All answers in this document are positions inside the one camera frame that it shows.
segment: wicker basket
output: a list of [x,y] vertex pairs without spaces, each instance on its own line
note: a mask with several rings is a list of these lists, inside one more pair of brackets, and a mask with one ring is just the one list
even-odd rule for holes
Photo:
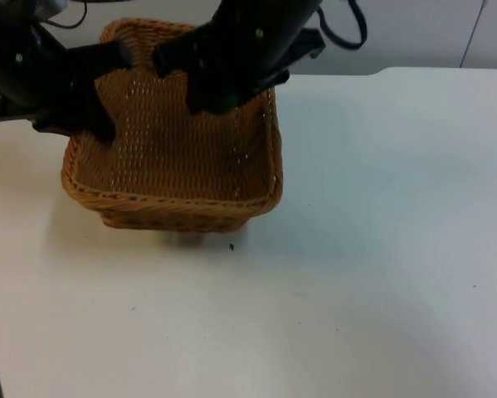
[[186,76],[160,80],[153,46],[188,25],[123,19],[102,41],[123,39],[134,68],[97,81],[116,124],[111,145],[74,135],[62,168],[66,192],[114,228],[228,232],[272,210],[281,198],[281,138],[273,90],[234,112],[191,116]]

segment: black strap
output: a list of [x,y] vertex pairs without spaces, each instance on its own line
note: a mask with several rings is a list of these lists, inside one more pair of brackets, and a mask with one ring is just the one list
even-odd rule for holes
[[361,41],[359,43],[352,43],[351,41],[344,40],[342,37],[333,32],[325,20],[325,14],[322,7],[318,7],[316,12],[320,17],[320,29],[322,29],[322,32],[333,44],[346,50],[356,51],[361,48],[368,39],[368,25],[366,24],[366,18],[364,17],[363,11],[357,4],[357,0],[348,0],[348,4],[351,7],[351,11],[357,20],[358,29],[361,32]]

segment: white table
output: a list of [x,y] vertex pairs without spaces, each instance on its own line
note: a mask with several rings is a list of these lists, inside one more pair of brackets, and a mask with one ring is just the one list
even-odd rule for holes
[[200,244],[103,226],[64,138],[0,125],[5,398],[497,398],[497,71],[278,92],[280,206]]

